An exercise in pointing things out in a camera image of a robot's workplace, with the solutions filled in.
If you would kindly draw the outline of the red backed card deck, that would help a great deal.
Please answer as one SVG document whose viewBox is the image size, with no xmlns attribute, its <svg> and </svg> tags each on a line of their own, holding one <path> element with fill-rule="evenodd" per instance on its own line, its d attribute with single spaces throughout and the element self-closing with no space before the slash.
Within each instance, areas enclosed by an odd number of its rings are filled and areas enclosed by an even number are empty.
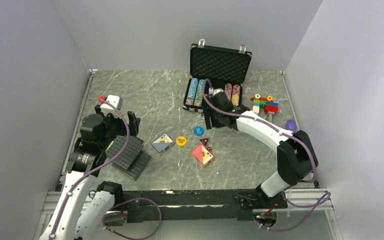
<svg viewBox="0 0 384 240">
<path fill-rule="evenodd" d="M 215 158 L 215 156 L 201 143 L 191 150 L 191 154 L 204 167 Z"/>
</svg>

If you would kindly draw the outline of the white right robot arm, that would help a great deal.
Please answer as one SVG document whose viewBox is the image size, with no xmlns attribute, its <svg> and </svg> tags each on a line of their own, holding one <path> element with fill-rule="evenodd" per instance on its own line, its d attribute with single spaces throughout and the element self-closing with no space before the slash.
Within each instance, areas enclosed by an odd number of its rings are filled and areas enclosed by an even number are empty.
<svg viewBox="0 0 384 240">
<path fill-rule="evenodd" d="M 276 171 L 255 189 L 260 207 L 268 208 L 281 192 L 317 173 L 319 162 L 305 131 L 278 127 L 243 105 L 234 106 L 220 88 L 210 89 L 204 100 L 220 125 L 246 133 L 276 153 Z"/>
</svg>

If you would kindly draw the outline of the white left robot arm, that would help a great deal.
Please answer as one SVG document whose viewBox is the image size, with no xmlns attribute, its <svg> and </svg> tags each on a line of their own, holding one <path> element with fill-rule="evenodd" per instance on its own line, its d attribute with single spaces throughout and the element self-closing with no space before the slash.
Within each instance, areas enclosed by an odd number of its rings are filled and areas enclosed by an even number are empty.
<svg viewBox="0 0 384 240">
<path fill-rule="evenodd" d="M 88 240 L 106 212 L 117 210 L 124 203 L 122 185 L 103 181 L 91 203 L 84 208 L 100 170 L 110 163 L 107 148 L 117 138 L 125 137 L 115 154 L 119 157 L 137 136 L 141 120 L 132 111 L 128 111 L 125 119 L 119 107 L 112 108 L 108 104 L 96 105 L 95 111 L 82 120 L 80 137 L 68 158 L 59 200 L 39 237 L 41 240 Z"/>
</svg>

